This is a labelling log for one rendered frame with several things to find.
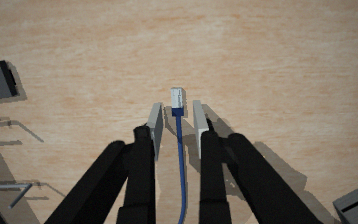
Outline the white cable plug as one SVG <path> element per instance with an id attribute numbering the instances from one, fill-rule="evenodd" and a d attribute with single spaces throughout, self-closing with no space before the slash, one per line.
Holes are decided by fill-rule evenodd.
<path id="1" fill-rule="evenodd" d="M 179 87 L 171 88 L 171 101 L 172 101 L 172 117 L 184 116 L 182 105 L 182 89 Z"/>

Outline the blue patch cord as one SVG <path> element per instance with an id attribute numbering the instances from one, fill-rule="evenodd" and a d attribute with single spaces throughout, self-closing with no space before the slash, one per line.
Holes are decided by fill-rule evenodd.
<path id="1" fill-rule="evenodd" d="M 186 207 L 186 191 L 185 191 L 185 175 L 184 175 L 184 159 L 183 159 L 183 144 L 182 144 L 182 129 L 181 129 L 181 116 L 176 116 L 177 128 L 177 141 L 179 153 L 179 166 L 180 166 L 180 180 L 181 180 L 181 194 L 182 194 L 182 207 L 178 224 L 182 224 L 185 207 Z"/>

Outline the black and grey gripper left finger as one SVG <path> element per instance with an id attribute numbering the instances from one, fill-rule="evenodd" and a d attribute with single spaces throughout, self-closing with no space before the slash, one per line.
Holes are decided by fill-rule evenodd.
<path id="1" fill-rule="evenodd" d="M 161 103 L 147 123 L 133 129 L 135 141 L 111 142 L 44 224 L 104 224 L 127 177 L 116 224 L 156 224 L 155 161 L 163 131 Z"/>

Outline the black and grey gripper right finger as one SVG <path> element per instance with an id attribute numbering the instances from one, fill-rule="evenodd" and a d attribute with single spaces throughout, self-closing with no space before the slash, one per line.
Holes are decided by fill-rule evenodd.
<path id="1" fill-rule="evenodd" d="M 324 224 L 243 134 L 219 137 L 200 100 L 193 100 L 193 121 L 201 159 L 199 224 L 232 224 L 222 163 L 259 224 Z"/>

